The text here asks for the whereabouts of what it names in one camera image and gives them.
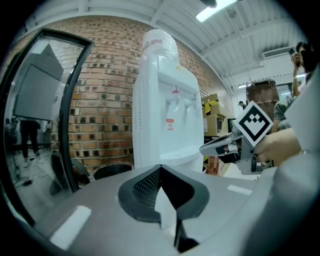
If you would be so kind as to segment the person's right hand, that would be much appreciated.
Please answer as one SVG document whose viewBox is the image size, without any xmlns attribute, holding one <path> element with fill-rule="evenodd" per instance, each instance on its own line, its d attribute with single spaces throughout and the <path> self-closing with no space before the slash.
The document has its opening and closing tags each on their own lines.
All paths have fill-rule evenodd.
<svg viewBox="0 0 320 256">
<path fill-rule="evenodd" d="M 255 147 L 259 163 L 273 161 L 276 167 L 302 151 L 292 128 L 266 135 Z"/>
</svg>

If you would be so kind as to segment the printed brown cardboard box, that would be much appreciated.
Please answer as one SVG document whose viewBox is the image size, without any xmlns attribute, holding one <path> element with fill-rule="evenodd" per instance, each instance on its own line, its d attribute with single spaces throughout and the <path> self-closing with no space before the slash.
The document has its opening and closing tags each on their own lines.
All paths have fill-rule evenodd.
<svg viewBox="0 0 320 256">
<path fill-rule="evenodd" d="M 206 174 L 219 177 L 223 177 L 230 166 L 229 163 L 224 163 L 217 156 L 204 156 L 203 165 Z"/>
</svg>

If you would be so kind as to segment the brown chair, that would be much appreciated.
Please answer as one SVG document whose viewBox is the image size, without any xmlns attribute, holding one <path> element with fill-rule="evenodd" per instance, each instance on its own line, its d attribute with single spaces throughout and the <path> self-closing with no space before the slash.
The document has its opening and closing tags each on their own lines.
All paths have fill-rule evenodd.
<svg viewBox="0 0 320 256">
<path fill-rule="evenodd" d="M 272 120 L 274 108 L 279 101 L 279 94 L 274 80 L 252 83 L 245 88 L 246 103 L 254 101 Z"/>
</svg>

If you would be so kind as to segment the white ceiling air conditioner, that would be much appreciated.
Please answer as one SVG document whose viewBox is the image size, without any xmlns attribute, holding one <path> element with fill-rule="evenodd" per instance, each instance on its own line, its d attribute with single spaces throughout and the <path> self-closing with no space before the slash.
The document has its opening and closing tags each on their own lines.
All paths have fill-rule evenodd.
<svg viewBox="0 0 320 256">
<path fill-rule="evenodd" d="M 293 47 L 281 47 L 273 50 L 262 52 L 263 59 L 275 58 L 283 55 L 287 55 L 291 50 L 295 50 Z"/>
</svg>

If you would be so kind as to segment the black glass door cabinet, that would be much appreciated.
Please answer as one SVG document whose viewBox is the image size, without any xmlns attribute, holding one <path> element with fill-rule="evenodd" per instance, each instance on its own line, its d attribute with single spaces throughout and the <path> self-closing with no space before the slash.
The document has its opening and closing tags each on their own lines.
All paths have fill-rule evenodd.
<svg viewBox="0 0 320 256">
<path fill-rule="evenodd" d="M 0 77 L 0 187 L 14 215 L 34 226 L 75 191 L 72 96 L 94 43 L 42 28 L 10 55 Z"/>
</svg>

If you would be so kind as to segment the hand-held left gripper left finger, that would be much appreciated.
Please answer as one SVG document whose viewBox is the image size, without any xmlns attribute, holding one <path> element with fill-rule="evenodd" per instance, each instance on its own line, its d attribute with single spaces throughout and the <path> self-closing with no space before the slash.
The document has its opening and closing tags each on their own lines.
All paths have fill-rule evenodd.
<svg viewBox="0 0 320 256">
<path fill-rule="evenodd" d="M 121 185 L 149 169 L 87 184 L 42 217 L 35 230 L 72 256 L 177 256 L 159 223 L 138 221 L 119 203 Z"/>
</svg>

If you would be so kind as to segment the steel round trash bin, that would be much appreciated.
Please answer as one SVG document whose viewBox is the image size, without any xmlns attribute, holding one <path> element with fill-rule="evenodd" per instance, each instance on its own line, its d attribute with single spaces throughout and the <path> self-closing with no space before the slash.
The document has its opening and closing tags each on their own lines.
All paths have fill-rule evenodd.
<svg viewBox="0 0 320 256">
<path fill-rule="evenodd" d="M 95 180 L 115 176 L 121 173 L 131 171 L 132 165 L 125 163 L 113 163 L 110 165 L 103 166 L 99 168 L 94 174 L 93 177 Z"/>
</svg>

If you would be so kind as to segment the white drip tray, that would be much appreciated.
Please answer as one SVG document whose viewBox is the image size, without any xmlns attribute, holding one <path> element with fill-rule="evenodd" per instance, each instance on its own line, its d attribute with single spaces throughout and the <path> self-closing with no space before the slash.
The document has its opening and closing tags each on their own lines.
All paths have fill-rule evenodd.
<svg viewBox="0 0 320 256">
<path fill-rule="evenodd" d="M 178 166 L 199 156 L 200 152 L 196 150 L 176 150 L 160 155 L 160 163 L 163 165 Z"/>
</svg>

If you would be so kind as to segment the ceiling light panel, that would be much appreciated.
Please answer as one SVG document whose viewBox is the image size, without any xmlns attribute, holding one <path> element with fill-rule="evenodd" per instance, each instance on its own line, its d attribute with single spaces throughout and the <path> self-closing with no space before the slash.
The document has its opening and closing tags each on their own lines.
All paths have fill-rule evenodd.
<svg viewBox="0 0 320 256">
<path fill-rule="evenodd" d="M 206 5 L 206 8 L 195 16 L 195 18 L 201 23 L 203 23 L 204 21 L 206 21 L 208 18 L 215 15 L 219 11 L 237 2 L 237 0 L 200 0 L 200 1 Z"/>
</svg>

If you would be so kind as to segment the black flat box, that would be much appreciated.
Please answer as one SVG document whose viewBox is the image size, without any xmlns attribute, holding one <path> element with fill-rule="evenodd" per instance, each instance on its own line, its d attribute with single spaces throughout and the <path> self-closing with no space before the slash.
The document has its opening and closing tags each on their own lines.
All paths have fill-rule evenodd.
<svg viewBox="0 0 320 256">
<path fill-rule="evenodd" d="M 204 144 L 210 143 L 212 141 L 221 141 L 224 140 L 226 135 L 221 136 L 204 136 Z"/>
</svg>

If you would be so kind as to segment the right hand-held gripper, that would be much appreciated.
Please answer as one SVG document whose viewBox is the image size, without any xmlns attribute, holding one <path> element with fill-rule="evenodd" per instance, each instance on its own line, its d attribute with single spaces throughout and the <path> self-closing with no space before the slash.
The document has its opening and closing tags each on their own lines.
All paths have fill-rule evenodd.
<svg viewBox="0 0 320 256">
<path fill-rule="evenodd" d="M 257 103 L 251 101 L 233 125 L 232 135 L 227 133 L 224 140 L 204 144 L 199 152 L 203 156 L 218 157 L 224 164 L 236 164 L 242 175 L 260 175 L 266 167 L 258 162 L 255 147 L 269 133 L 273 121 Z"/>
</svg>

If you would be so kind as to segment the yellow taped cardboard box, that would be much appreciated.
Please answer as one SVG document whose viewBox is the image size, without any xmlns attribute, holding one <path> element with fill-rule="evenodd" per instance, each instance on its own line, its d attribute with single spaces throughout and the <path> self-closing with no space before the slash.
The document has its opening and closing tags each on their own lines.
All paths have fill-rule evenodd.
<svg viewBox="0 0 320 256">
<path fill-rule="evenodd" d="M 217 93 L 201 98 L 201 104 L 204 118 L 211 115 L 220 115 L 223 117 L 227 117 L 228 115 L 221 97 Z"/>
</svg>

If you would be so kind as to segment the plain cardboard box white label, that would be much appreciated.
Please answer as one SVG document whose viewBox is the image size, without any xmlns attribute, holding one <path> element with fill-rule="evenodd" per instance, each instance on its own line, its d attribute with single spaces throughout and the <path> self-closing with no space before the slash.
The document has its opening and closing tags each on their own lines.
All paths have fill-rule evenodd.
<svg viewBox="0 0 320 256">
<path fill-rule="evenodd" d="M 205 116 L 203 118 L 203 131 L 205 137 L 218 137 L 227 134 L 227 118 L 219 114 Z"/>
</svg>

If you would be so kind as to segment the white water dispenser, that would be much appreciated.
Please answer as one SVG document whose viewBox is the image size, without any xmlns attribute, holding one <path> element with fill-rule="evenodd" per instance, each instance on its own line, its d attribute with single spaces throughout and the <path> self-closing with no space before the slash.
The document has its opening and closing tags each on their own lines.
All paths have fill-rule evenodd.
<svg viewBox="0 0 320 256">
<path fill-rule="evenodd" d="M 166 97 L 179 88 L 179 104 L 166 104 Z M 196 109 L 185 109 L 185 100 L 196 94 Z M 199 151 L 197 158 L 174 165 L 188 171 L 202 172 L 204 127 L 200 89 L 197 78 L 178 63 L 150 54 L 133 87 L 132 140 L 134 165 L 142 168 L 161 164 L 161 154 L 179 150 Z M 173 119 L 173 130 L 166 119 Z"/>
</svg>

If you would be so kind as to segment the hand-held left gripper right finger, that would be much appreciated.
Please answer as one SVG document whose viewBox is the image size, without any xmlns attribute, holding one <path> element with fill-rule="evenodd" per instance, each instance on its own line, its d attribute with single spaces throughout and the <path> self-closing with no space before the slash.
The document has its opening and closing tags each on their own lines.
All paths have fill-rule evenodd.
<svg viewBox="0 0 320 256">
<path fill-rule="evenodd" d="M 177 207 L 175 240 L 160 256 L 249 256 L 249 235 L 270 194 L 274 167 L 258 181 L 162 165 L 161 184 Z"/>
</svg>

